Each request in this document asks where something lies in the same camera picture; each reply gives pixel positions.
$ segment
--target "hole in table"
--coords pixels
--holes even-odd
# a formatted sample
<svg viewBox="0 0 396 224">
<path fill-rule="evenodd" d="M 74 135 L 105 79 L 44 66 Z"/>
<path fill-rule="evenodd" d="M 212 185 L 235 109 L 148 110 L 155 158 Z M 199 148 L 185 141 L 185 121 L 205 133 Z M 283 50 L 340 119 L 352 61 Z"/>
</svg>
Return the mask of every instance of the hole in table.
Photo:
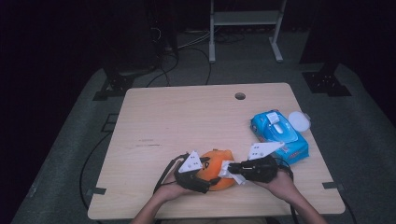
<svg viewBox="0 0 396 224">
<path fill-rule="evenodd" d="M 237 100 L 245 100 L 245 98 L 247 98 L 247 97 L 246 97 L 246 95 L 245 95 L 244 93 L 242 93 L 242 92 L 237 92 L 237 93 L 235 94 L 235 98 L 236 98 Z"/>
</svg>

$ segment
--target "dark floor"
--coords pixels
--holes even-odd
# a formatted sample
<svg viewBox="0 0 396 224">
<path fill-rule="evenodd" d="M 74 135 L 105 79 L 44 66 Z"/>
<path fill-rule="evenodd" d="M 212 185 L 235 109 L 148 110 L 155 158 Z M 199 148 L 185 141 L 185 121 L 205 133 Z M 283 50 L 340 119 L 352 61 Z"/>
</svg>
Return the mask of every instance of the dark floor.
<svg viewBox="0 0 396 224">
<path fill-rule="evenodd" d="M 287 82 L 301 109 L 312 121 L 311 131 L 334 181 L 350 205 L 358 223 L 392 223 L 396 219 L 396 131 L 392 123 L 361 85 L 358 76 L 340 64 L 335 72 L 351 96 L 330 97 L 312 93 L 302 72 L 318 71 L 322 64 L 299 64 L 308 33 L 282 33 L 278 45 L 284 62 L 277 63 L 268 43 L 270 34 L 244 35 L 231 45 L 217 44 L 217 61 L 209 67 L 207 42 L 180 51 L 177 67 L 168 73 L 171 86 Z M 196 38 L 181 35 L 179 45 Z M 176 63 L 166 56 L 163 69 Z M 162 71 L 135 80 L 134 88 L 146 87 Z M 54 142 L 13 223 L 94 223 L 80 197 L 89 204 L 87 191 L 95 187 L 110 137 L 102 132 L 109 114 L 120 111 L 122 97 L 93 101 L 106 80 L 102 69 L 92 74 Z M 150 87 L 166 86 L 164 76 Z M 279 217 L 292 223 L 290 217 Z M 330 223 L 352 223 L 348 211 L 326 216 Z M 128 223 L 106 220 L 103 223 Z"/>
</svg>

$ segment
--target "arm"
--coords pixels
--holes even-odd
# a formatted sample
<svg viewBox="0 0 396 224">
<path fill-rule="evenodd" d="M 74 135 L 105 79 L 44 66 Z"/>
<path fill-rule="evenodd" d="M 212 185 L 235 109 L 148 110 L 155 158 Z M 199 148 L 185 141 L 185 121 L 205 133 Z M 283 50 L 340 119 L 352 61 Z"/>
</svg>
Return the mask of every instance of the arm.
<svg viewBox="0 0 396 224">
<path fill-rule="evenodd" d="M 171 171 L 163 181 L 164 183 L 168 184 L 163 184 L 157 189 L 157 191 L 152 195 L 152 197 L 132 220 L 131 224 L 152 223 L 155 215 L 164 203 L 172 201 L 178 198 L 180 195 L 191 192 L 191 190 L 183 189 L 179 184 L 175 182 L 174 171 L 175 169 Z"/>
<path fill-rule="evenodd" d="M 277 198 L 289 203 L 308 224 L 326 224 L 327 221 L 306 200 L 293 184 L 289 175 L 279 170 L 270 183 L 255 182 L 255 184 L 268 189 Z"/>
</svg>

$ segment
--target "orange object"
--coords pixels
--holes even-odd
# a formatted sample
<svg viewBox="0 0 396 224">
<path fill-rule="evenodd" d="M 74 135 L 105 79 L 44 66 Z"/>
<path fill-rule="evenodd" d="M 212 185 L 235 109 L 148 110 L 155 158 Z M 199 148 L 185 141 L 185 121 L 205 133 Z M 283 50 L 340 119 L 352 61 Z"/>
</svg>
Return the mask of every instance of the orange object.
<svg viewBox="0 0 396 224">
<path fill-rule="evenodd" d="M 233 161 L 233 153 L 231 150 L 218 150 L 206 152 L 201 158 L 209 158 L 208 161 L 203 162 L 203 168 L 197 173 L 197 177 L 210 181 L 219 178 L 221 164 L 223 161 Z M 209 190 L 227 189 L 235 183 L 233 178 L 222 178 L 216 185 L 213 185 Z"/>
</svg>

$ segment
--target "blue wet wipes package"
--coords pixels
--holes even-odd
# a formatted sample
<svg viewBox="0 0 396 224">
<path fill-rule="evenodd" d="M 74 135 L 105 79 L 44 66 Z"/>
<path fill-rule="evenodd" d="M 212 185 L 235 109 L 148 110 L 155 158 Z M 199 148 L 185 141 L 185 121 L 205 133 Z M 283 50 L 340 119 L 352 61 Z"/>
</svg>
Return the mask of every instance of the blue wet wipes package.
<svg viewBox="0 0 396 224">
<path fill-rule="evenodd" d="M 255 115 L 250 128 L 261 142 L 284 142 L 285 146 L 277 149 L 272 155 L 288 164 L 294 164 L 309 156 L 306 140 L 277 110 Z"/>
</svg>

